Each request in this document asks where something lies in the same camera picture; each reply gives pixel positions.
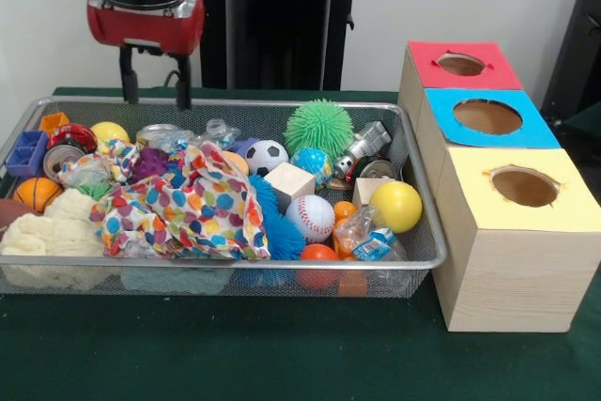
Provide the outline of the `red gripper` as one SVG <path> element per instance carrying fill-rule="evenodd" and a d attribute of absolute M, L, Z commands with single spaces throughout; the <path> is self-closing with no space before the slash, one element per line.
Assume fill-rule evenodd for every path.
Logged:
<path fill-rule="evenodd" d="M 138 81 L 132 67 L 132 47 L 143 44 L 157 47 L 165 54 L 173 54 L 177 62 L 177 108 L 188 110 L 192 105 L 191 65 L 189 55 L 198 46 L 205 21 L 203 0 L 188 0 L 183 5 L 182 17 L 163 13 L 142 14 L 118 8 L 97 8 L 88 5 L 88 25 L 96 41 L 119 48 L 119 70 L 123 99 L 137 104 Z"/>

